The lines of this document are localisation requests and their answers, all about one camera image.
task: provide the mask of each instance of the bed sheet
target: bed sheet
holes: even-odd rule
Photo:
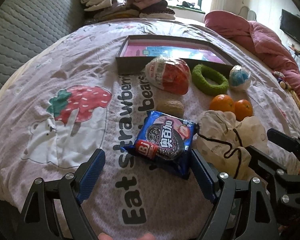
[[[0,93],[0,199],[20,211],[37,177],[60,179],[73,172],[100,147],[106,165],[90,198],[82,204],[98,234],[131,239],[145,232],[158,240],[197,237],[212,208],[193,176],[188,181],[124,153],[132,144],[146,111],[159,100],[178,99],[185,118],[197,121],[212,97],[193,84],[184,96],[149,84],[144,75],[118,76],[115,63],[127,35],[172,35],[207,40],[252,73],[246,93],[255,116],[273,127],[300,136],[300,111],[269,69],[255,56],[203,26],[178,21],[118,20],[80,28],[29,61]],[[270,156],[296,173],[299,162],[271,142]],[[66,236],[69,230],[60,213]]]

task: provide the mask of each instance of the metal screw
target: metal screw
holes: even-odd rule
[[[257,177],[253,177],[252,178],[252,181],[254,182],[254,183],[260,183],[260,179],[259,178],[257,178]]]
[[[227,179],[229,175],[225,172],[220,173],[220,178]]]
[[[66,174],[66,179],[72,179],[74,177],[73,173]]]
[[[41,178],[37,178],[34,180],[34,183],[35,184],[40,184],[42,182],[42,179]]]
[[[284,171],[281,170],[281,169],[277,169],[277,173],[278,173],[279,175],[283,175],[283,174],[284,174]]]
[[[281,197],[281,200],[282,200],[283,203],[288,203],[289,202],[289,196],[288,195],[283,195]]]

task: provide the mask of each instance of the oreo cookie package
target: oreo cookie package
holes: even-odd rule
[[[159,168],[183,179],[189,178],[190,150],[196,124],[158,111],[148,117],[136,141],[123,149],[151,160]]]

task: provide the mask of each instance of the human hand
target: human hand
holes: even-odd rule
[[[98,239],[99,240],[113,240],[113,238],[111,236],[108,236],[105,233],[101,233],[100,235],[98,235]],[[155,237],[150,233],[146,233],[143,237],[138,238],[137,240],[155,240]]]

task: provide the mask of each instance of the drawstring bag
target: drawstring bag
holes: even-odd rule
[[[266,130],[256,116],[236,121],[232,112],[205,111],[199,116],[196,148],[219,172],[234,179],[249,180],[256,176],[248,167],[251,160],[244,148],[254,146],[269,155]]]

